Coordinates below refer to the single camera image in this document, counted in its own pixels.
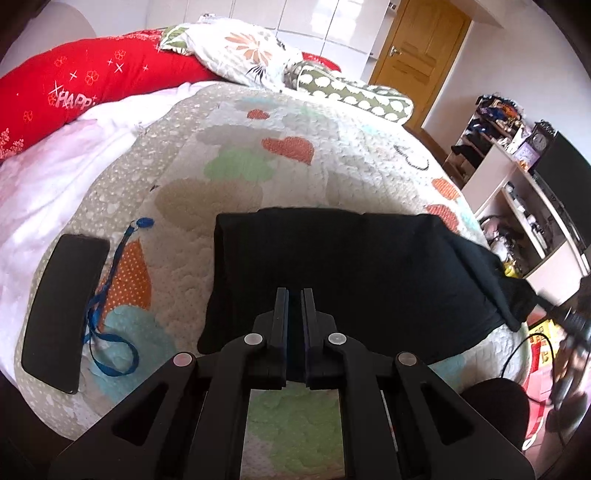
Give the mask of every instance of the red pillowcase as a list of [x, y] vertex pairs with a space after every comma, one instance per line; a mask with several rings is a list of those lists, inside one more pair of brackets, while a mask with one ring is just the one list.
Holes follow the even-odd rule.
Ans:
[[161, 32], [66, 43], [0, 78], [0, 163], [98, 103], [218, 80], [191, 56], [158, 48]]
[[320, 63], [321, 65], [324, 65], [325, 67], [330, 68], [331, 70], [336, 70], [337, 72], [340, 72], [340, 67], [335, 62], [330, 61], [329, 59], [326, 59], [324, 57], [321, 57], [320, 55], [314, 55], [313, 53], [306, 53], [305, 51], [303, 51], [301, 53], [301, 55], [304, 57], [304, 60], [315, 61], [316, 63]]

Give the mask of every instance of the blue lanyard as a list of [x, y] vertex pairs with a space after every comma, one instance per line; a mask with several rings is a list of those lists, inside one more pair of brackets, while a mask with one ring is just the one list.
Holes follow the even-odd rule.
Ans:
[[[140, 228], [149, 228], [153, 226], [154, 220], [147, 217], [142, 217], [137, 219], [135, 222], [132, 222], [125, 231], [121, 242], [117, 246], [117, 250], [115, 250], [115, 255], [113, 256], [113, 263], [111, 265], [111, 270], [109, 271], [109, 276], [105, 281], [105, 284], [101, 288], [100, 292], [98, 292], [94, 297], [90, 299], [88, 306], [86, 308], [86, 326], [88, 327], [88, 333], [84, 336], [84, 343], [88, 342], [88, 346], [90, 349], [90, 355], [92, 359], [95, 361], [96, 366], [99, 368], [101, 372], [109, 377], [122, 377], [124, 375], [129, 375], [135, 372], [139, 365], [139, 353], [137, 348], [133, 345], [133, 343], [128, 342], [124, 338], [116, 335], [114, 333], [101, 333], [97, 330], [99, 325], [99, 320], [101, 315], [103, 314], [103, 310], [105, 308], [105, 304], [107, 301], [107, 296], [109, 294], [109, 289], [111, 284], [113, 283], [113, 278], [115, 277], [115, 273], [117, 272], [117, 265], [119, 265], [119, 260], [121, 260], [121, 256], [123, 256], [123, 250], [125, 249], [125, 245], [131, 237], [132, 233], [137, 231]], [[120, 372], [119, 370], [109, 367], [109, 365], [102, 364], [99, 362], [93, 352], [92, 352], [92, 342], [90, 341], [91, 338], [96, 337], [101, 340], [105, 340], [107, 342], [118, 342], [124, 343], [129, 347], [133, 359], [131, 361], [131, 365], [129, 368], [124, 371]]]

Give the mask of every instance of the quilted bedspread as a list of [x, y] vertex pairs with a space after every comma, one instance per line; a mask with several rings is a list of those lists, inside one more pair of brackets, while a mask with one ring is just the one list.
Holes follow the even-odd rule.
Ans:
[[[138, 369], [126, 377], [106, 377], [89, 359], [86, 345], [80, 390], [67, 395], [22, 370], [21, 332], [16, 379], [37, 415], [75, 439], [176, 352], [198, 355], [213, 283], [215, 217], [270, 206], [428, 212], [486, 245], [462, 195], [399, 125], [337, 102], [302, 101], [227, 83], [207, 87], [173, 107], [106, 169], [64, 230], [110, 239], [112, 255], [132, 220], [155, 220], [128, 242], [101, 321], [104, 331], [135, 344]], [[37, 270], [30, 302], [56, 242]], [[523, 332], [513, 334], [503, 326], [432, 367], [461, 390], [497, 377], [523, 338]], [[131, 359], [122, 344], [99, 341], [95, 350], [119, 369]], [[514, 356], [507, 377], [524, 380], [527, 352], [525, 345]], [[280, 392], [252, 393], [243, 478], [342, 475], [336, 392], [289, 384]]]

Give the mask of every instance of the smartphone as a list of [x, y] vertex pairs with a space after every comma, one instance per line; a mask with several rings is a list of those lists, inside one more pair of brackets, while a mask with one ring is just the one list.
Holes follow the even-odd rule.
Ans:
[[105, 239], [62, 235], [31, 306], [22, 368], [65, 393], [78, 391], [85, 312], [108, 254]]

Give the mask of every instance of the screw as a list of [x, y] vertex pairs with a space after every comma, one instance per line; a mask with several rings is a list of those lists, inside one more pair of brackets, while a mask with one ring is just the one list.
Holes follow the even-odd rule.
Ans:
[[173, 363], [177, 367], [186, 367], [193, 361], [193, 357], [189, 353], [177, 353], [173, 358]]
[[249, 333], [244, 337], [244, 343], [247, 345], [258, 345], [262, 342], [262, 335], [259, 333]]
[[329, 342], [332, 343], [333, 345], [342, 345], [343, 343], [345, 343], [347, 341], [347, 337], [345, 335], [343, 335], [342, 333], [331, 333], [329, 335]]
[[417, 357], [409, 352], [403, 352], [398, 355], [398, 361], [407, 367], [411, 367], [417, 363]]

